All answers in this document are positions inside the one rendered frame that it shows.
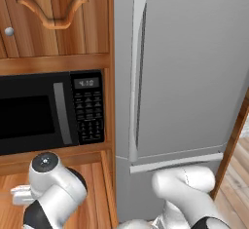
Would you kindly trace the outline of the plain wooden cupboard door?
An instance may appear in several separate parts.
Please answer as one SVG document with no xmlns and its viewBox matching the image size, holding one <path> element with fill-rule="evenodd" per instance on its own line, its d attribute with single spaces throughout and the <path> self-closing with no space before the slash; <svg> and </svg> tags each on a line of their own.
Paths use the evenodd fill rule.
<svg viewBox="0 0 249 229">
<path fill-rule="evenodd" d="M 63 229 L 112 229 L 101 164 L 74 166 L 74 169 L 85 178 L 88 196 Z M 12 204 L 11 189 L 27 183 L 27 173 L 0 176 L 0 229 L 22 229 L 25 207 Z"/>
</svg>

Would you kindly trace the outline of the wooden fridge side panel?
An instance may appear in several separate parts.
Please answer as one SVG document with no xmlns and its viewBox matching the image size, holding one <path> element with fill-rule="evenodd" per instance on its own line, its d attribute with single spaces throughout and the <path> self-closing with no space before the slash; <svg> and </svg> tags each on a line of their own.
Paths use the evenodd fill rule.
<svg viewBox="0 0 249 229">
<path fill-rule="evenodd" d="M 217 196 L 217 193 L 225 176 L 226 170 L 231 160 L 231 156 L 234 152 L 235 146 L 238 142 L 239 136 L 242 132 L 248 114 L 249 114 L 249 88 L 247 89 L 246 95 L 243 99 L 239 113 L 237 115 L 233 130 L 231 132 L 231 137 L 228 141 L 226 150 L 224 152 L 223 160 L 221 161 L 221 164 L 216 173 L 215 176 L 216 184 L 214 189 L 210 192 L 210 196 L 212 199 L 215 199 Z"/>
</svg>

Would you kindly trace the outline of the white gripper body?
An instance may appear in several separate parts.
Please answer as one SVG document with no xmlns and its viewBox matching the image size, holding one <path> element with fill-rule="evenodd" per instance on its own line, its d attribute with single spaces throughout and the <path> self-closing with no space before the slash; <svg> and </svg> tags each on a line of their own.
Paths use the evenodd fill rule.
<svg viewBox="0 0 249 229">
<path fill-rule="evenodd" d="M 31 187 L 29 185 L 19 185 L 11 189 L 13 204 L 16 206 L 26 206 L 33 203 Z"/>
</svg>

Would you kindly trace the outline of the grey fridge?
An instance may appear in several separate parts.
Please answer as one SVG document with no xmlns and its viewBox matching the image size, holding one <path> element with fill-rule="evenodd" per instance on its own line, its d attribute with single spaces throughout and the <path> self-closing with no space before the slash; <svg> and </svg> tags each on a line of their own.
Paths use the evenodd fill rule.
<svg viewBox="0 0 249 229">
<path fill-rule="evenodd" d="M 224 154 L 249 88 L 249 0 L 147 0 L 139 28 L 135 142 L 129 118 L 133 0 L 114 0 L 117 212 L 153 220 L 151 172 L 130 166 Z"/>
</svg>

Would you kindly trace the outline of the black microwave oven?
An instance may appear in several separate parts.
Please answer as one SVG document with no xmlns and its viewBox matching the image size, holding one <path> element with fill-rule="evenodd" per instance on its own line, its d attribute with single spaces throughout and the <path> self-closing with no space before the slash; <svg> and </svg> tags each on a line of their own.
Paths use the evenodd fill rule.
<svg viewBox="0 0 249 229">
<path fill-rule="evenodd" d="M 63 143 L 53 84 L 63 83 L 72 143 Z M 0 155 L 102 142 L 99 70 L 0 76 Z"/>
</svg>

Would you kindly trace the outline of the carved wooden cupboard door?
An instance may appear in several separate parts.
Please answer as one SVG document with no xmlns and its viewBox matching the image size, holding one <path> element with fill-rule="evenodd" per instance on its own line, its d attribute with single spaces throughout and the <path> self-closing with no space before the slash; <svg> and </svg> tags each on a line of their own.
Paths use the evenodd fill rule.
<svg viewBox="0 0 249 229">
<path fill-rule="evenodd" d="M 0 58 L 107 51 L 108 0 L 0 0 Z"/>
</svg>

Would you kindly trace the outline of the wooden cabinet housing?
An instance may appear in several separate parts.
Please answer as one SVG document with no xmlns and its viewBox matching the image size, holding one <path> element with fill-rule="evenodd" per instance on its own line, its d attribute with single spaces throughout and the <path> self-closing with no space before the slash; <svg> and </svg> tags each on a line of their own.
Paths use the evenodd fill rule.
<svg viewBox="0 0 249 229">
<path fill-rule="evenodd" d="M 108 0 L 108 51 L 46 57 L 0 58 L 0 76 L 99 70 L 102 73 L 104 135 L 102 142 L 49 150 L 0 155 L 0 176 L 27 173 L 31 160 L 39 153 L 52 151 L 72 169 L 100 163 L 108 201 L 112 229 L 118 226 L 115 167 L 115 73 L 114 73 L 114 0 Z"/>
</svg>

